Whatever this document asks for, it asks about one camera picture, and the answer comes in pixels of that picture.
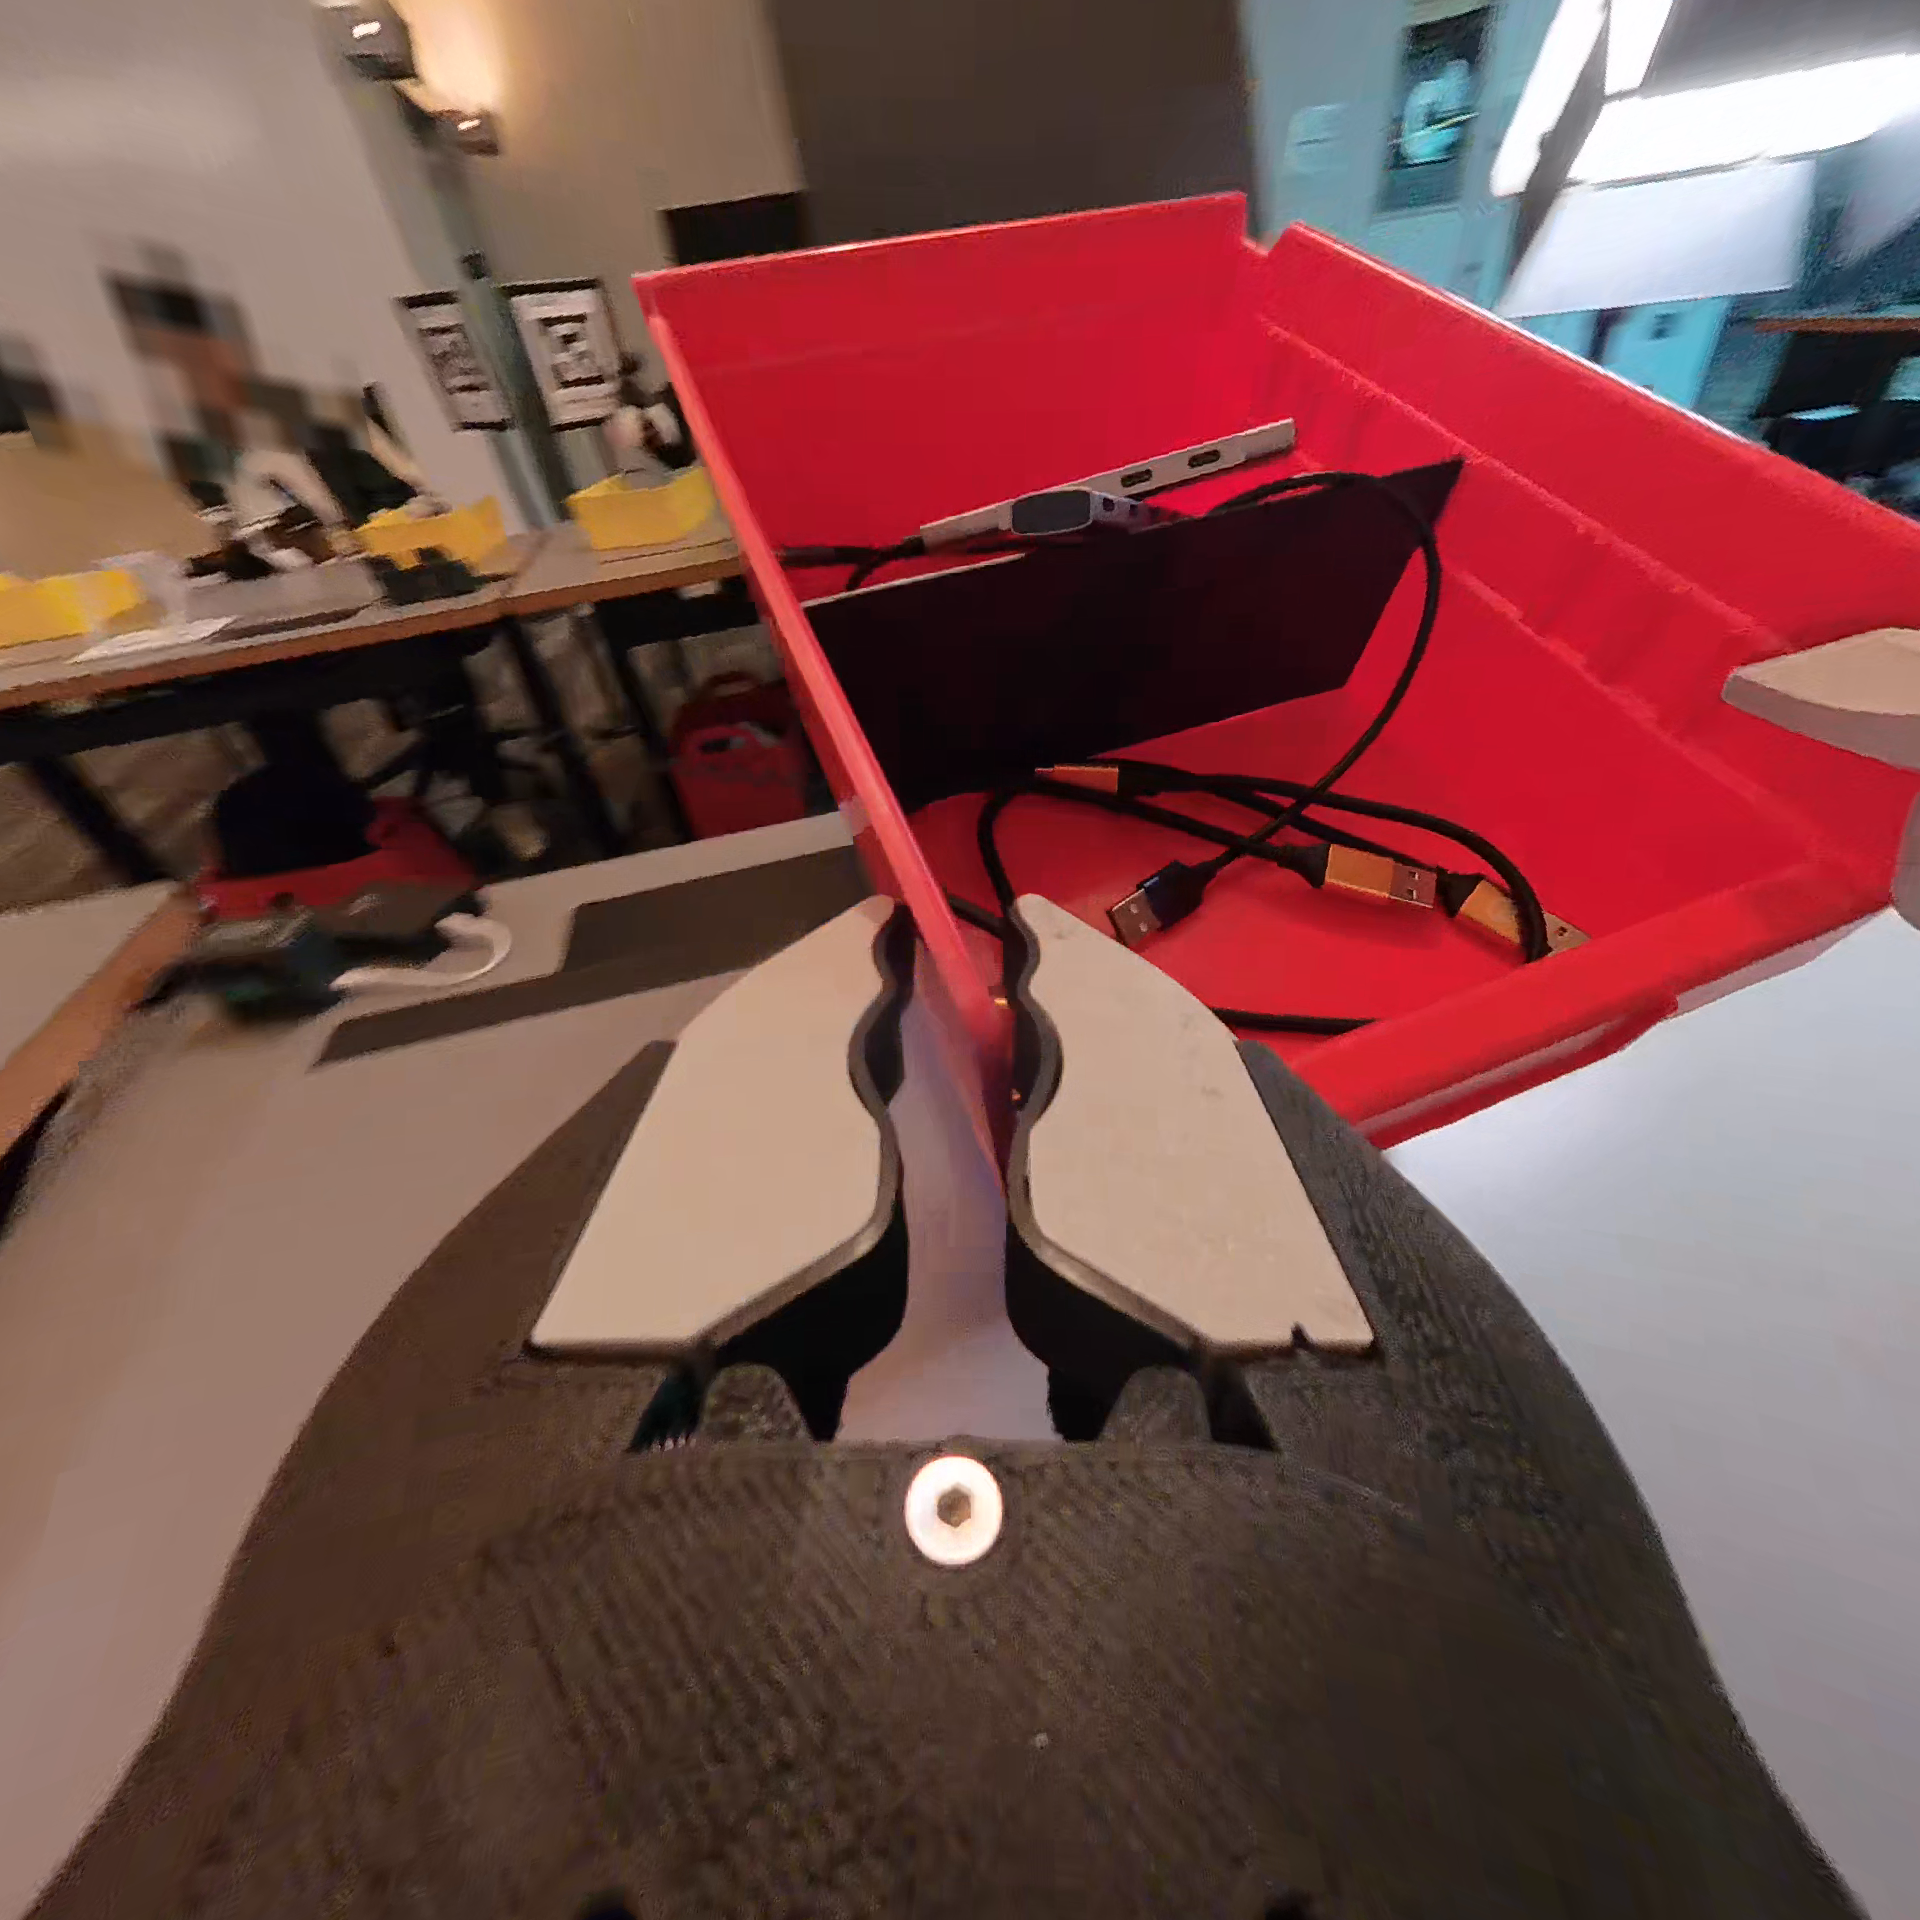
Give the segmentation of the red plastic bin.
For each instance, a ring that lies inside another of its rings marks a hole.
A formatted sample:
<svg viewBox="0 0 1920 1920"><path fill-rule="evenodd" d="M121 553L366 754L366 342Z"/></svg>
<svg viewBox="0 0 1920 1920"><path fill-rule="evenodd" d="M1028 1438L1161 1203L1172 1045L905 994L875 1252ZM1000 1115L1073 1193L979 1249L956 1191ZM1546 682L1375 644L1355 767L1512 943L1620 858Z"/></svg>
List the red plastic bin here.
<svg viewBox="0 0 1920 1920"><path fill-rule="evenodd" d="M988 795L1159 761L1313 788L1314 814L1496 881L1576 932L1537 962L1440 903L1235 862L1139 956L1390 1145L1619 1051L1687 1001L1888 907L1916 772L1722 699L1742 668L1916 629L1916 525L1324 233L1272 246L1239 197L1105 209L640 277L835 795L923 942L922 987L1002 1142L1020 1097L982 868ZM923 523L1291 415L1267 465L1134 527L920 551ZM804 603L1102 545L1318 489L1378 489L1417 542L1345 687L904 810Z"/></svg>

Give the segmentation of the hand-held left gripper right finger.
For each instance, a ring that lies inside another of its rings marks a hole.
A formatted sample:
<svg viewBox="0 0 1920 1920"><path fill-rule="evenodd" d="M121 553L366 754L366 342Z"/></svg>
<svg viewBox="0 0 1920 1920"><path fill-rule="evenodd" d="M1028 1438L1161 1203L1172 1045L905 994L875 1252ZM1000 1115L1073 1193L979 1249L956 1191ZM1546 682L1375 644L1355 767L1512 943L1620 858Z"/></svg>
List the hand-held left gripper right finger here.
<svg viewBox="0 0 1920 1920"><path fill-rule="evenodd" d="M1015 901L1031 1043L1009 1165L1024 1246L1196 1357L1367 1354L1370 1311L1231 1027L1042 897Z"/></svg>

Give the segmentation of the red bag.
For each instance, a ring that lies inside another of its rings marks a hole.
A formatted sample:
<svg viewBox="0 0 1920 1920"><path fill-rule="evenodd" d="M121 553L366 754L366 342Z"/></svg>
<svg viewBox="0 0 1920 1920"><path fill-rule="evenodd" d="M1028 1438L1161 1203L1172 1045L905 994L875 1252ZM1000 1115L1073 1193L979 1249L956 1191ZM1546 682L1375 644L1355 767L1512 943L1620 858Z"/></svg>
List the red bag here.
<svg viewBox="0 0 1920 1920"><path fill-rule="evenodd" d="M809 771L787 685L739 669L699 683L667 733L667 772L694 839L804 818Z"/></svg>

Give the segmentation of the yellow plastic bin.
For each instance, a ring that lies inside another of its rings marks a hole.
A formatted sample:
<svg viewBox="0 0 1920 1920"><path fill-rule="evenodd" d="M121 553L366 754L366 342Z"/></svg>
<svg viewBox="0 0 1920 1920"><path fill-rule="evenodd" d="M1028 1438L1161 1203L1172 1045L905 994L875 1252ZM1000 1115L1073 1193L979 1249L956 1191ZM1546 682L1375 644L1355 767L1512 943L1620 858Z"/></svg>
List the yellow plastic bin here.
<svg viewBox="0 0 1920 1920"><path fill-rule="evenodd" d="M705 465L655 482L616 474L568 497L568 515L596 555L651 553L714 539L718 499Z"/></svg>
<svg viewBox="0 0 1920 1920"><path fill-rule="evenodd" d="M127 566L20 579L2 573L6 652L106 633L116 620L150 603L146 587Z"/></svg>
<svg viewBox="0 0 1920 1920"><path fill-rule="evenodd" d="M354 527L353 537L371 559L402 570L449 559L473 573L491 573L497 559L505 563L512 555L511 533L498 499L482 497L441 513L378 513Z"/></svg>

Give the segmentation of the grey double door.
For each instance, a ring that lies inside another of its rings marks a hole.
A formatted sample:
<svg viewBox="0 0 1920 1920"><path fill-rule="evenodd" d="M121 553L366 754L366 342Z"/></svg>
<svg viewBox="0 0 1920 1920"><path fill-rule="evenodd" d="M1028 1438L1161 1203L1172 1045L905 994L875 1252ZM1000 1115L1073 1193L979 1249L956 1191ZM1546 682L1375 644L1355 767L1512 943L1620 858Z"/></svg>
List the grey double door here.
<svg viewBox="0 0 1920 1920"><path fill-rule="evenodd" d="M1363 237L1458 198L1496 9L1244 2L1239 47L1263 236Z"/></svg>

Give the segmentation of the wooden table with black legs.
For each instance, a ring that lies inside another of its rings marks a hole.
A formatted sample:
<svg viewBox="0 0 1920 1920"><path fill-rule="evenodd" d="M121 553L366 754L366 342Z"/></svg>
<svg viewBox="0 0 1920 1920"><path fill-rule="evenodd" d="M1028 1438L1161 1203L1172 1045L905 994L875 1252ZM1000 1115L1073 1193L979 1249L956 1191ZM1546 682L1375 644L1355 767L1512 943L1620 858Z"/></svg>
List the wooden table with black legs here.
<svg viewBox="0 0 1920 1920"><path fill-rule="evenodd" d="M512 570L480 591L284 625L223 630L144 657L40 659L6 673L2 763L127 885L169 881L156 851L92 787L80 757L159 738L249 724L272 714L323 714L394 698L500 644L536 717L536 745L560 771L571 821L599 858L634 851L590 767L532 627L638 605L638 647L732 633L754 625L746 571L728 525L659 549L601 553L579 525L508 539Z"/></svg>

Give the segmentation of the dark bag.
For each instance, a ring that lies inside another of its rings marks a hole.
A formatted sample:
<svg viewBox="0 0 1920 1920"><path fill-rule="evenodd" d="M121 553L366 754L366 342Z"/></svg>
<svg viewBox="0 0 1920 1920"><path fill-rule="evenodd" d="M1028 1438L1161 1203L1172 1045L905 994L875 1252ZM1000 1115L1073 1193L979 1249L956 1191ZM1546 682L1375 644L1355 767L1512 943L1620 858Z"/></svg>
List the dark bag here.
<svg viewBox="0 0 1920 1920"><path fill-rule="evenodd" d="M303 909L350 932L430 923L475 905L467 858L415 801L378 801L342 771L275 759L212 802L199 915L264 921Z"/></svg>

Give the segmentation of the black board with wooden edge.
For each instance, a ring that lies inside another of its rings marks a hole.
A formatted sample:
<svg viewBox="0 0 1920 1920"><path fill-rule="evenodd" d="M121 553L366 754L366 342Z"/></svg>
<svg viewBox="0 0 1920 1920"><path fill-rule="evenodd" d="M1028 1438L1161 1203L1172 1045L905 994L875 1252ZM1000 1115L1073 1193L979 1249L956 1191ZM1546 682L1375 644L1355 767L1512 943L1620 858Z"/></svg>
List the black board with wooden edge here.
<svg viewBox="0 0 1920 1920"><path fill-rule="evenodd" d="M774 2L817 245L1252 193L1235 2Z"/></svg>

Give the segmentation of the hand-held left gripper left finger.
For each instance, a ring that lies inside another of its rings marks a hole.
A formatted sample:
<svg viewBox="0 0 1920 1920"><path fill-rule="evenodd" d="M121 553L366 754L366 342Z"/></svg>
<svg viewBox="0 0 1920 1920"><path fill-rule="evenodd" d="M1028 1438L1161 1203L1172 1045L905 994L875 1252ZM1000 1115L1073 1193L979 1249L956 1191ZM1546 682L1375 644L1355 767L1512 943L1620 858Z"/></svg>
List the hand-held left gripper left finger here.
<svg viewBox="0 0 1920 1920"><path fill-rule="evenodd" d="M756 962L663 1055L531 1347L706 1359L881 1249L914 930L870 897Z"/></svg>

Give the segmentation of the studio light panel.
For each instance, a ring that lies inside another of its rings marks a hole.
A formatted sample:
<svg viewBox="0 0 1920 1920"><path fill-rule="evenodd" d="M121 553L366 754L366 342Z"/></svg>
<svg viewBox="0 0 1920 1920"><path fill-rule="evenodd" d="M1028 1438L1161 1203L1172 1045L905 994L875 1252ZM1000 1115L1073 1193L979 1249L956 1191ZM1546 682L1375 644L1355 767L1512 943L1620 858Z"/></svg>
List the studio light panel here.
<svg viewBox="0 0 1920 1920"><path fill-rule="evenodd" d="M1492 157L1508 319L1890 274L1916 2L1553 4Z"/></svg>

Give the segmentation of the framed tag poster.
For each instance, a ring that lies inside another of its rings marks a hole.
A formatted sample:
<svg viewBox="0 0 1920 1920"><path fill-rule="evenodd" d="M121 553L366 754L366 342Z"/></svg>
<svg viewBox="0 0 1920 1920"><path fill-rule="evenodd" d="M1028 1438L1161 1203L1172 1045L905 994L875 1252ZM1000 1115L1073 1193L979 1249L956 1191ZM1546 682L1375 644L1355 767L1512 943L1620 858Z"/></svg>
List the framed tag poster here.
<svg viewBox="0 0 1920 1920"><path fill-rule="evenodd" d="M454 430L498 435L514 428L512 406L456 293L402 295L400 323L415 341L425 375Z"/></svg>
<svg viewBox="0 0 1920 1920"><path fill-rule="evenodd" d="M620 406L622 346L599 278L500 285L554 430L601 426Z"/></svg>

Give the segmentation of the grey usb hub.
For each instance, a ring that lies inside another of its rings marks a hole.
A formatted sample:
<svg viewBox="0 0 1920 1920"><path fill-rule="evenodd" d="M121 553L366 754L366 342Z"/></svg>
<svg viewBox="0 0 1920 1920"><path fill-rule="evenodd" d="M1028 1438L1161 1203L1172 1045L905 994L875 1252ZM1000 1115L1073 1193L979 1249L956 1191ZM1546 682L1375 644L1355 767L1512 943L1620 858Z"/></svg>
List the grey usb hub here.
<svg viewBox="0 0 1920 1920"><path fill-rule="evenodd" d="M920 553L937 553L988 537L1064 537L1097 525L1128 531L1156 517L1156 509L1148 506L1154 497L1185 489L1214 474L1267 465L1291 452L1296 444L1299 422L1284 415L1148 462L1115 466L1059 487L1031 489L990 508L928 521L916 533L916 549Z"/></svg>

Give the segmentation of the black bin divider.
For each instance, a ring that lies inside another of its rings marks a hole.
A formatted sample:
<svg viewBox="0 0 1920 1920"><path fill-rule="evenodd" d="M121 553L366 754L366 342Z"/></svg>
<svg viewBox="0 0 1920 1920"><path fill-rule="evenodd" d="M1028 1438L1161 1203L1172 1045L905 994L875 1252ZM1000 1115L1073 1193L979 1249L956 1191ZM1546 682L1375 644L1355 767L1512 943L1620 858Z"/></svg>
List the black bin divider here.
<svg viewBox="0 0 1920 1920"><path fill-rule="evenodd" d="M904 810L1345 687L1417 563L1376 487L1318 489L804 603Z"/></svg>

